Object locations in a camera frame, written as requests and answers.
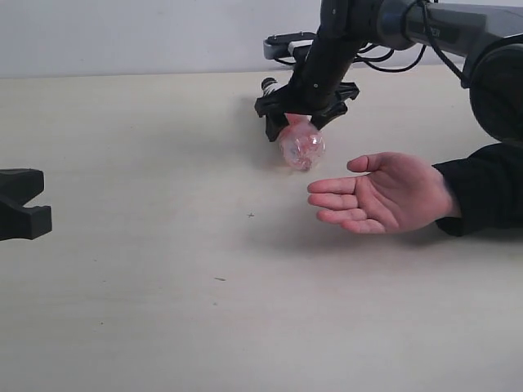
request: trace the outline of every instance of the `table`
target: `table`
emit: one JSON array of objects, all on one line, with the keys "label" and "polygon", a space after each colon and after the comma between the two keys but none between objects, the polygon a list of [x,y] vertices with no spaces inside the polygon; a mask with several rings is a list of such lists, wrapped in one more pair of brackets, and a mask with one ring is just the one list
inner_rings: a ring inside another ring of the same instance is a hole
[{"label": "table", "polygon": [[43,170],[54,217],[0,243],[2,392],[521,390],[521,231],[358,237],[306,204],[360,154],[492,143],[458,80],[352,70],[296,173],[253,110],[266,76],[0,81],[0,167]]}]

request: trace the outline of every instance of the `open palm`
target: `open palm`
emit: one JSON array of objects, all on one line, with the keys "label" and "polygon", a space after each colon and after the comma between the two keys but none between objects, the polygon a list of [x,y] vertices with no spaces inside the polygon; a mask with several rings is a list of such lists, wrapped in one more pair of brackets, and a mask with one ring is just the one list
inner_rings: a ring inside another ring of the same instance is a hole
[{"label": "open palm", "polygon": [[365,155],[347,165],[362,176],[309,185],[321,221],[357,234],[403,233],[458,216],[445,179],[422,159],[399,153]]}]

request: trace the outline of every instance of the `cable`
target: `cable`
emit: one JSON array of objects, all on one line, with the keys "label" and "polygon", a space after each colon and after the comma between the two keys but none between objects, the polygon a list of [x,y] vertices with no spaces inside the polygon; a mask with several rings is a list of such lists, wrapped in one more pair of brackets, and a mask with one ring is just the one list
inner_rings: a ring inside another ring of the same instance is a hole
[{"label": "cable", "polygon": [[377,47],[378,47],[378,45],[376,45],[376,44],[368,45],[367,47],[361,49],[359,53],[361,55],[363,55],[365,53],[372,51],[373,49],[376,49]]},{"label": "cable", "polygon": [[458,67],[443,53],[443,51],[440,49],[438,43],[436,42],[436,39],[434,38],[434,35],[432,34],[432,28],[431,25],[428,22],[428,9],[427,9],[427,0],[416,0],[416,3],[419,7],[422,8],[422,16],[423,16],[423,24],[425,27],[425,34],[427,35],[427,40],[431,44],[432,50],[440,57],[441,61],[447,65],[452,72],[461,80],[463,84],[466,86],[469,86],[469,81],[461,72]]},{"label": "cable", "polygon": [[360,54],[358,54],[356,56],[354,62],[355,63],[364,63],[365,61],[368,61],[369,63],[382,63],[383,61],[389,60],[394,55],[394,52],[395,51],[393,49],[391,49],[386,55],[380,56],[380,57],[362,57],[362,56],[360,56]]},{"label": "cable", "polygon": [[288,65],[289,67],[293,67],[294,65],[296,65],[296,63],[291,63],[289,61],[285,61],[285,60],[281,60],[281,59],[275,59],[275,61],[277,63],[283,64],[283,65]]},{"label": "cable", "polygon": [[363,62],[370,68],[372,69],[375,69],[379,72],[385,72],[385,73],[388,73],[388,74],[399,74],[399,73],[402,73],[402,72],[407,72],[407,71],[410,71],[412,68],[414,68],[416,65],[418,65],[423,56],[425,55],[425,51],[427,50],[427,47],[426,46],[423,46],[421,51],[419,51],[419,55],[418,55],[418,58],[409,66],[407,67],[404,67],[404,68],[397,68],[397,69],[389,69],[389,68],[381,68],[381,67],[377,67],[376,65],[374,65],[372,62],[369,62],[369,61],[366,61],[364,60]]}]

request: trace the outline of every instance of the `transparent sphere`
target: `transparent sphere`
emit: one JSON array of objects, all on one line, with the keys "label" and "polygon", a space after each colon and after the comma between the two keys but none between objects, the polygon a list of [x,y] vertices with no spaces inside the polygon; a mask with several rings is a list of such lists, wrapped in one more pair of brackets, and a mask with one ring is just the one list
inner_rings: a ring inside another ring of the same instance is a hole
[{"label": "transparent sphere", "polygon": [[279,147],[290,167],[308,172],[325,153],[324,138],[309,121],[289,122],[279,135]]}]

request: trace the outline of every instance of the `black sleeve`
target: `black sleeve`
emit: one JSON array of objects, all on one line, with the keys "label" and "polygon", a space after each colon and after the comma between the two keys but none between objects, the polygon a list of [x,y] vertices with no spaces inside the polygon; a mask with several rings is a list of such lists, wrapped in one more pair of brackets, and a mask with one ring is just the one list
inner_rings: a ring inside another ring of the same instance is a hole
[{"label": "black sleeve", "polygon": [[523,149],[489,145],[465,159],[434,166],[454,192],[462,217],[436,222],[447,234],[463,236],[495,228],[523,227]]}]

